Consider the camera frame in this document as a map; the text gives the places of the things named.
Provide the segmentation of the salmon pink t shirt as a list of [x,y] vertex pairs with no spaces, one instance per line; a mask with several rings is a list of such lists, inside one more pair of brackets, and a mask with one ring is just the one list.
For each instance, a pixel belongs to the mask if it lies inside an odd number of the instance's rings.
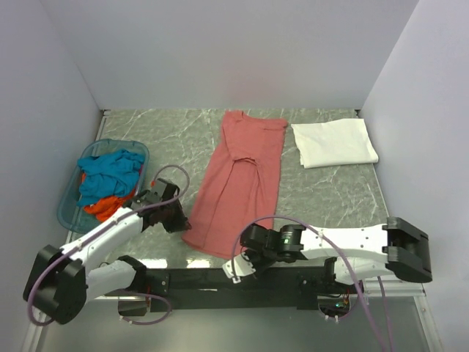
[[229,259],[241,251],[238,235],[254,219],[271,228],[281,178],[285,119],[260,119],[228,111],[220,142],[207,166],[191,211],[190,247]]

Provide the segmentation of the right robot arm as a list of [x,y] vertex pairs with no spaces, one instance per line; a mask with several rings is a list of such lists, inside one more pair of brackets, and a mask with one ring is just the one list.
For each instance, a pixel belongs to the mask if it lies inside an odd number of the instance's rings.
[[235,284],[275,263],[332,259],[322,274],[322,286],[337,293],[345,285],[378,276],[394,275],[403,282],[429,283],[432,268],[429,236],[399,217],[383,224],[356,228],[314,228],[297,219],[279,230],[254,222],[240,234],[243,251],[224,271]]

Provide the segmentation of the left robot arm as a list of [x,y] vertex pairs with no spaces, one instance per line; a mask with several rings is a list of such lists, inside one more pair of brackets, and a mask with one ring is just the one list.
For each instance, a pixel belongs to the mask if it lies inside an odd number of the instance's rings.
[[151,189],[126,200],[111,217],[81,238],[59,248],[43,247],[34,259],[23,292],[30,322],[36,326],[53,322],[64,325],[87,303],[116,290],[164,303],[163,317],[167,318],[172,312],[171,303],[151,291],[145,264],[129,255],[107,265],[101,262],[116,247],[156,224],[162,224],[169,233],[189,229],[180,204],[186,191],[158,178]]

